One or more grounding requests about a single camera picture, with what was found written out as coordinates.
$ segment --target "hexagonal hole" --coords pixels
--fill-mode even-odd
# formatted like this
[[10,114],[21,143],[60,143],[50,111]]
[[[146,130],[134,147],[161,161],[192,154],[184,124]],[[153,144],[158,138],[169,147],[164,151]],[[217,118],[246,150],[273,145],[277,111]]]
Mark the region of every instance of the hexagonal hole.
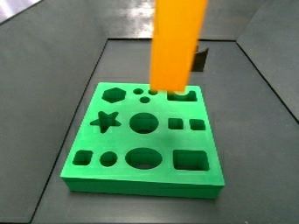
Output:
[[109,103],[121,102],[126,97],[126,91],[113,87],[104,91],[101,99]]

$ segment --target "small round hole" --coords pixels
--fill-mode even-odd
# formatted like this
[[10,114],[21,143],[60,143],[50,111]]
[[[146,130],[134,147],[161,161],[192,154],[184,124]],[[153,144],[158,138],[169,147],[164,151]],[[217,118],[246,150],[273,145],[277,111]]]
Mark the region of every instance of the small round hole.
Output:
[[141,88],[136,88],[133,92],[136,95],[140,95],[144,92],[144,90]]
[[148,90],[148,94],[149,94],[149,95],[156,95],[156,94],[157,94],[157,91],[154,91],[154,90]]
[[112,166],[117,162],[117,154],[113,151],[105,152],[101,155],[98,162],[104,166]]
[[149,98],[145,96],[140,98],[141,103],[148,103],[149,101],[150,101]]

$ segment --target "rectangular hole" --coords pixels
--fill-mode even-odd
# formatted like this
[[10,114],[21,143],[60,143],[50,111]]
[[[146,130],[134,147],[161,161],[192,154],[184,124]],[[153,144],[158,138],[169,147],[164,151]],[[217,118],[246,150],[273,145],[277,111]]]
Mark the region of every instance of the rectangular hole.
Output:
[[170,102],[196,102],[196,93],[189,91],[188,94],[176,94],[174,92],[166,93],[166,100]]
[[182,119],[169,118],[168,119],[168,129],[169,130],[182,130]]
[[88,165],[92,158],[92,151],[90,150],[78,150],[76,152],[74,158],[72,163],[74,165]]
[[192,130],[205,130],[205,124],[201,119],[190,119],[189,124]]
[[208,171],[209,162],[202,150],[174,150],[172,152],[172,165],[176,170]]

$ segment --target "gray floor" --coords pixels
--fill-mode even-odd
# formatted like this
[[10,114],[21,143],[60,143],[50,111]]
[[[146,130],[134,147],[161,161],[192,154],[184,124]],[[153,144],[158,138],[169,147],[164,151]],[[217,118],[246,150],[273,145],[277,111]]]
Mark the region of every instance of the gray floor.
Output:
[[202,87],[226,185],[216,200],[69,192],[60,172],[100,81],[148,82],[149,42],[109,41],[33,222],[297,223],[299,126],[233,42],[209,47]]
[[268,0],[237,43],[299,120],[299,1]]

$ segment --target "gray wall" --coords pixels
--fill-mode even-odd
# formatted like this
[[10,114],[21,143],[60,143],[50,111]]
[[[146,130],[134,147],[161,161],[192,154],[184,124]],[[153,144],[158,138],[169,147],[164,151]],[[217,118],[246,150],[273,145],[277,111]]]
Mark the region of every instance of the gray wall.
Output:
[[[264,1],[209,0],[200,38],[236,40]],[[154,0],[94,0],[94,3],[94,13],[109,38],[152,37]]]
[[299,119],[299,2],[266,1],[237,43]]
[[45,0],[0,26],[0,222],[27,222],[106,38],[90,1]]

